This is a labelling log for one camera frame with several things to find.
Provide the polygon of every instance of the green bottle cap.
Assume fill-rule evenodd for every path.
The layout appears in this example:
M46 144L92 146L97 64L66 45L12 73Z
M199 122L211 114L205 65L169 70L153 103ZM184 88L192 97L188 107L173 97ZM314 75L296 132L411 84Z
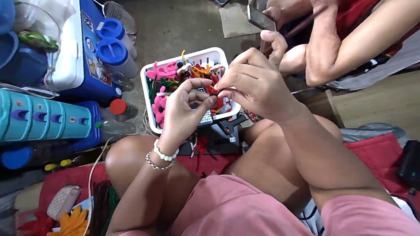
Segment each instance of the green bottle cap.
M95 123L95 128L101 128L101 127L102 127L102 122Z

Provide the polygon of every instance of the thigh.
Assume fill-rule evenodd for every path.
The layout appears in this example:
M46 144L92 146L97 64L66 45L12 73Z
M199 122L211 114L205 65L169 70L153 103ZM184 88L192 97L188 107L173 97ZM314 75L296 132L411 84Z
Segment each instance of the thigh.
M332 122L319 116L316 118L334 136L341 138L339 129ZM281 127L265 120L261 125L252 126L245 131L244 137L253 142L251 148L225 173L237 175L276 198L292 213L299 214L311 198L310 191L296 168Z
M153 135L133 135L123 138L112 146L105 159L105 168L112 186L121 198L145 162L145 156L153 149L157 139ZM184 207L190 193L200 180L176 159L169 170L160 223L168 226Z

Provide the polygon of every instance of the wooden board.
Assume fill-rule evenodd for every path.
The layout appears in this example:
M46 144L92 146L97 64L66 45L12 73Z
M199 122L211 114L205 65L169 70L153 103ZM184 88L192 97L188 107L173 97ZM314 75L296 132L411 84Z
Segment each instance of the wooden board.
M420 140L420 71L390 76L366 89L331 99L346 128L389 123Z

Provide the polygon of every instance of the blue bottle cap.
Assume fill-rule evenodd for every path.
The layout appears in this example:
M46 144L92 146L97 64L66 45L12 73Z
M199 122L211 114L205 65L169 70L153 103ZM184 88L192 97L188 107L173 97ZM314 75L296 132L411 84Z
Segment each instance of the blue bottle cap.
M106 18L99 23L96 33L101 39L116 38L121 40L124 37L126 30L119 20Z
M31 147L24 147L15 151L3 152L1 161L6 168L14 170L23 167L33 154L34 150Z
M119 66L127 61L129 52L120 40L104 38L97 45L96 55L110 66Z

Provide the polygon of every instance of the person's left hand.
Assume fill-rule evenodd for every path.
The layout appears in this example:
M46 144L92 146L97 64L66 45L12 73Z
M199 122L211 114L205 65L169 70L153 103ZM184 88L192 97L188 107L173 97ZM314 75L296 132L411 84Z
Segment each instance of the person's left hand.
M195 131L207 110L216 104L216 96L193 89L211 83L209 79L187 79L166 100L165 121L160 136L165 145L178 148ZM190 104L199 106L193 111Z

